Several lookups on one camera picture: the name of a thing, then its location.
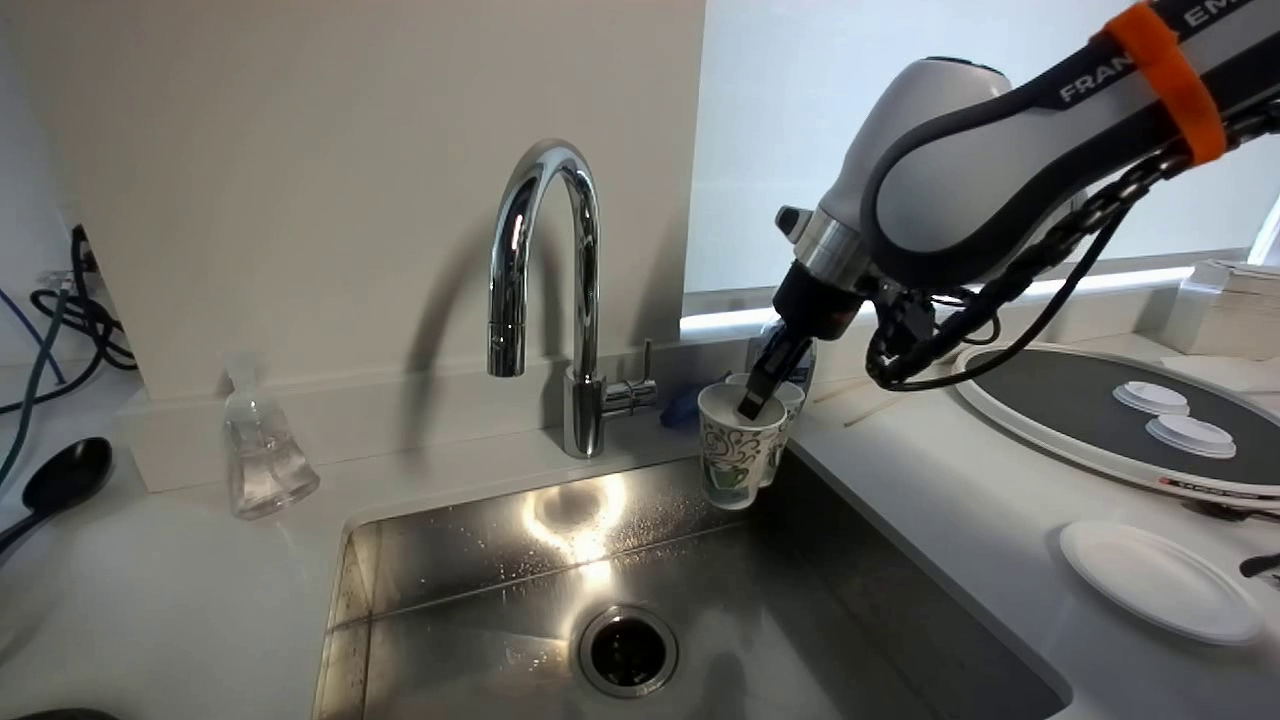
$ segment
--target faucet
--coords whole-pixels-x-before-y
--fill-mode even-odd
[[[531,144],[486,242],[486,376],[523,376],[523,262],[549,185],[565,177],[575,233],[575,353],[565,376],[565,454],[600,457],[605,387],[595,376],[595,180],[565,142]]]

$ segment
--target sink drain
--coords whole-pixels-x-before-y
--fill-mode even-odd
[[[681,649],[660,615],[616,606],[582,630],[575,656],[591,687],[634,699],[675,678]]]

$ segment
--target sink basin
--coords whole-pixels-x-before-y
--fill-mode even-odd
[[[798,462],[695,464],[346,530],[316,715],[1053,715],[1064,685]]]

